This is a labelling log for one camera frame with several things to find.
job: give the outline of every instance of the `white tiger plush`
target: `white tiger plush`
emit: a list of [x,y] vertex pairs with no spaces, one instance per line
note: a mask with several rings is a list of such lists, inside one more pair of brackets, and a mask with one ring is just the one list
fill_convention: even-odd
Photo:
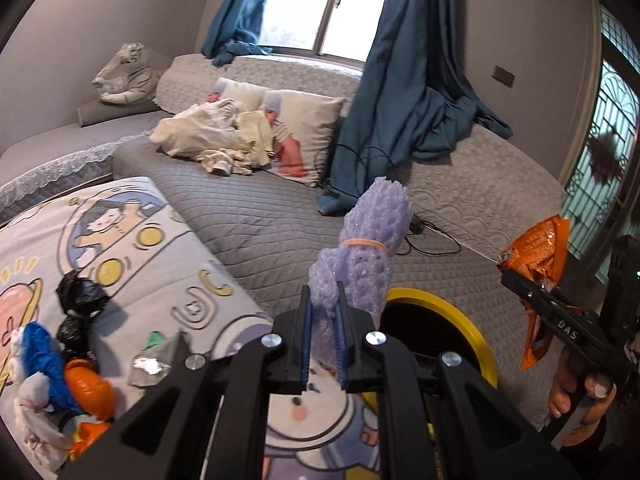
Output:
[[142,43],[125,43],[92,81],[100,101],[127,105],[153,95],[159,73]]

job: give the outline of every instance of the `hand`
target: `hand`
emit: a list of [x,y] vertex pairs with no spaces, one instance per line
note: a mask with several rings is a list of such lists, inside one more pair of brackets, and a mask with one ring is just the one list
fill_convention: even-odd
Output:
[[[571,409],[569,393],[573,393],[577,387],[577,379],[575,374],[569,370],[568,361],[569,351],[564,348],[560,354],[558,370],[554,375],[554,383],[551,386],[547,403],[549,412],[555,418]],[[584,381],[584,387],[587,394],[594,399],[593,406],[584,415],[574,432],[562,443],[563,446],[576,446],[593,435],[600,419],[616,397],[616,385],[603,374],[588,375]]]

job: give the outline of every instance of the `yellow ring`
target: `yellow ring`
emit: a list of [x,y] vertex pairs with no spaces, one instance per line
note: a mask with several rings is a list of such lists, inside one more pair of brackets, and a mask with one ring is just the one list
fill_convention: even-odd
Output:
[[476,358],[478,358],[480,373],[484,380],[494,388],[498,388],[498,366],[494,353],[476,326],[455,306],[434,294],[417,288],[392,288],[386,295],[386,301],[387,305],[392,301],[420,305],[433,310],[452,323],[471,345]]

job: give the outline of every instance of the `bright window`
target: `bright window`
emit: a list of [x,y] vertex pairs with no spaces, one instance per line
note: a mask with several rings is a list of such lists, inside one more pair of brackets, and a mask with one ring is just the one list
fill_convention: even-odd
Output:
[[384,1],[267,0],[258,42],[281,52],[364,62]]

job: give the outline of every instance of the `orange snack bag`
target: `orange snack bag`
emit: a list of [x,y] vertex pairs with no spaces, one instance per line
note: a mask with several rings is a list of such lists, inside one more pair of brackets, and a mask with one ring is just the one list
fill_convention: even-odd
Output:
[[[514,269],[545,290],[560,281],[566,262],[570,221],[552,216],[534,225],[515,240],[502,254],[500,269]],[[542,359],[551,345],[553,334],[540,326],[540,318],[528,301],[522,300],[529,317],[527,339],[520,367],[531,368]]]

